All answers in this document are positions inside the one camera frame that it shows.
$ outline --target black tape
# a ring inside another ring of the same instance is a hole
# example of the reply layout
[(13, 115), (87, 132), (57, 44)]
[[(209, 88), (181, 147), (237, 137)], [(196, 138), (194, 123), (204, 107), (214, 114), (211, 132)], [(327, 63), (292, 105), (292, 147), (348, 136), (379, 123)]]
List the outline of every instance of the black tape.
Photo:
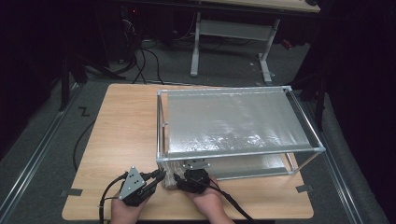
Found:
[(314, 188), (312, 188), (311, 185), (301, 185), (299, 187), (296, 187), (296, 189), (297, 189), (297, 192), (299, 192), (299, 193), (314, 191)]
[(63, 189), (61, 192), (61, 196), (62, 197), (66, 197), (67, 195), (81, 196), (81, 193), (82, 193), (82, 189), (70, 189), (70, 190)]

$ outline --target human hand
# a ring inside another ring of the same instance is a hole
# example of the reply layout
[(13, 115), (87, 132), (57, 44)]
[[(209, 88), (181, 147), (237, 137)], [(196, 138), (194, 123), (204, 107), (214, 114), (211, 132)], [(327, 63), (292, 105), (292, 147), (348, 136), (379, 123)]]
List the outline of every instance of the human hand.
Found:
[(111, 200), (111, 223), (112, 224), (135, 224), (139, 219), (140, 213), (149, 201), (147, 198), (139, 206), (133, 207), (126, 205), (122, 200), (119, 200), (117, 193), (115, 198)]
[[(217, 179), (214, 176), (210, 176), (210, 179), (210, 186), (217, 188)], [(186, 192), (186, 194), (194, 202), (198, 211), (206, 216), (210, 223), (233, 223), (224, 211), (220, 192), (207, 188), (201, 194), (189, 192)]]

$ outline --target desk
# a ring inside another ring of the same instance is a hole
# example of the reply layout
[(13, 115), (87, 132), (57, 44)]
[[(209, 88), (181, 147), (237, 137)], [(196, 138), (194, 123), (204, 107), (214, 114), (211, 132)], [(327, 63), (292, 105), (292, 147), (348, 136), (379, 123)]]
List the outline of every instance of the desk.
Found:
[[(98, 219), (98, 204), (106, 186), (134, 165), (139, 172), (157, 168), (157, 90), (199, 87), (157, 85), (110, 85), (93, 127), (72, 189), (82, 189), (80, 196), (68, 196), (63, 210), (67, 220)], [(311, 218), (313, 209), (299, 174), (220, 181), (241, 207), (256, 219)], [(107, 194), (113, 196), (120, 183)], [(232, 219), (244, 219), (224, 200)], [(105, 204), (105, 218), (110, 218), (110, 201)], [(142, 220), (199, 220), (192, 202), (179, 190), (157, 187), (143, 210)]]

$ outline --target tape strip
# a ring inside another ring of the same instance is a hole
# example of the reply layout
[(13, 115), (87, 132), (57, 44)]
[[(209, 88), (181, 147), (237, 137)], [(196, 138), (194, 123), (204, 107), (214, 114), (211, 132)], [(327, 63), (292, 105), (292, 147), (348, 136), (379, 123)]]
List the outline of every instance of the tape strip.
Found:
[(299, 192), (299, 193), (314, 191), (314, 188), (312, 188), (311, 185), (301, 185), (299, 187), (296, 187), (296, 189), (297, 189), (297, 192)]
[(61, 192), (61, 196), (62, 197), (66, 197), (67, 195), (81, 196), (81, 193), (82, 193), (82, 189), (70, 189), (70, 190), (63, 189)]

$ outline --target gray carpet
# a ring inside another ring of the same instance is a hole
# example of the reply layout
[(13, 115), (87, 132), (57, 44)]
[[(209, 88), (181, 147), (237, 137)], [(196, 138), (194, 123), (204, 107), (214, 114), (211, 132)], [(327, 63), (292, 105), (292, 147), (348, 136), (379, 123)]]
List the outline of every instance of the gray carpet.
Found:
[[(249, 45), (255, 49), (258, 43)], [(173, 48), (158, 43), (152, 50), (160, 60), (161, 78), (164, 82), (198, 84), (207, 86), (252, 87), (263, 86), (260, 66), (255, 54), (233, 52), (233, 46), (216, 44), (205, 46), (202, 50), (198, 77), (190, 77), (191, 46), (176, 45)], [(292, 81), (309, 46), (296, 47), (286, 50), (282, 46), (274, 45), (268, 57), (271, 72), (274, 73), (274, 85), (281, 85)], [(139, 53), (138, 61), (142, 64)], [(158, 83), (156, 61), (149, 53), (145, 54), (147, 62), (143, 75), (148, 82)], [(112, 69), (122, 67), (116, 63)], [(131, 83), (137, 74), (137, 69), (125, 73), (124, 82)], [(73, 151), (84, 130), (96, 118), (101, 103), (110, 83), (116, 82), (106, 77), (89, 75), (89, 81), (80, 87), (80, 93), (70, 105), (64, 119), (52, 137), (44, 160), (38, 166), (33, 179), (22, 194), (17, 206), (9, 217), (8, 223), (73, 223), (62, 219), (62, 210), (66, 198), (61, 195), (63, 189), (72, 185), (75, 169), (73, 166)], [(18, 141), (0, 162), (0, 202), (3, 202), (11, 191), (19, 174), (29, 161), (46, 130), (58, 116), (60, 107), (60, 85), (52, 92), (51, 98), (31, 117), (28, 126)], [(354, 163), (348, 152), (347, 144), (342, 137), (331, 104), (326, 102), (323, 117), (324, 136), (333, 152), (333, 156), (340, 163), (342, 174), (351, 186), (351, 194), (359, 209), (363, 213), (361, 220), (365, 223), (387, 223), (382, 210), (375, 202), (364, 178), (359, 173), (359, 167)], [(79, 163), (84, 148), (90, 136), (89, 129), (81, 138), (77, 147), (76, 162)], [(350, 223), (348, 213), (340, 199), (340, 191), (334, 184), (327, 158), (320, 155), (309, 163), (303, 170), (304, 182), (311, 185), (313, 191), (309, 198), (314, 208), (314, 216), (305, 220), (277, 220), (276, 223)], [(97, 221), (80, 221), (77, 223), (97, 223)]]

